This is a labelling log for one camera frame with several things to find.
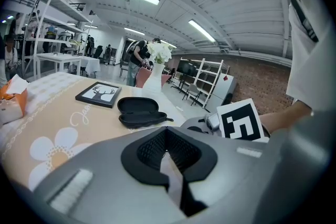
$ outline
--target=clothes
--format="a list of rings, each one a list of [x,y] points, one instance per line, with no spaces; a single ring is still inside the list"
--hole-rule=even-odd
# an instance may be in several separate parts
[[[37,30],[37,21],[33,20],[29,23],[28,27],[27,27],[27,39],[28,38],[33,38],[35,36],[35,32]]]
[[[10,52],[5,49],[5,62],[10,68],[14,66],[14,63],[17,63],[17,50],[15,48],[12,48]]]
[[[15,34],[21,34],[22,30],[20,28],[20,23],[21,23],[22,17],[20,17],[18,20],[15,20]]]
[[[110,64],[110,59],[111,59],[111,47],[107,47],[105,50],[105,56],[104,56],[104,61],[108,64]]]
[[[135,87],[136,84],[136,75],[138,74],[140,66],[132,63],[131,61],[128,64],[128,72],[127,72],[127,81],[126,85]]]
[[[4,59],[0,59],[0,89],[7,83],[6,63]]]
[[[2,39],[2,36],[0,35],[0,60],[5,59],[5,43]]]
[[[336,108],[336,35],[330,14],[322,0],[297,0],[319,42],[314,43],[301,25],[293,6],[289,7],[292,25],[293,60],[287,95],[313,110]]]
[[[31,47],[31,43],[32,43],[32,41],[26,41],[26,45],[25,45],[25,56],[29,56],[29,55],[30,55],[30,47]]]
[[[91,55],[92,48],[90,47],[90,45],[86,46],[85,53],[87,54],[88,51],[89,51],[89,55]]]
[[[137,46],[134,48],[134,50],[139,47],[139,55],[142,59],[149,58],[150,54],[148,52],[147,48],[147,42],[145,40],[140,41]],[[134,53],[131,55],[130,62],[134,63],[137,66],[141,65],[141,62],[135,57]]]
[[[9,33],[15,35],[16,32],[16,19],[13,19],[9,28]]]

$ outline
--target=flower bouquet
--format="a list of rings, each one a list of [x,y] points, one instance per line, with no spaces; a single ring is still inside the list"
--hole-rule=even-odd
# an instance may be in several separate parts
[[[169,45],[164,43],[149,43],[148,52],[151,54],[150,60],[159,64],[164,64],[172,58]]]

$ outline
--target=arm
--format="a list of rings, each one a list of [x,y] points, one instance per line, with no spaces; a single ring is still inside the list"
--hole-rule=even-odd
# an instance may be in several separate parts
[[[261,115],[260,120],[269,133],[272,134],[278,129],[290,128],[299,119],[310,115],[310,113],[310,107],[301,101],[297,101],[284,111]]]
[[[15,48],[13,49],[14,49],[13,63],[17,63],[17,50]]]
[[[143,59],[140,57],[139,51],[140,51],[140,47],[136,46],[133,54],[137,58],[137,60],[139,60],[141,63],[143,63]]]

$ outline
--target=picture frame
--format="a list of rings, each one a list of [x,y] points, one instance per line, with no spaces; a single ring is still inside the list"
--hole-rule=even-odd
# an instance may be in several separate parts
[[[75,99],[84,103],[113,108],[113,105],[121,91],[120,86],[95,82],[76,95]]]

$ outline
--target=black chair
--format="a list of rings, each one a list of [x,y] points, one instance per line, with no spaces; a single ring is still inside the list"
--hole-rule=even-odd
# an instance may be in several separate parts
[[[123,67],[124,64],[125,64],[125,62],[122,59],[120,59],[120,75],[119,75],[119,77],[121,77],[123,70],[128,71],[128,68]]]

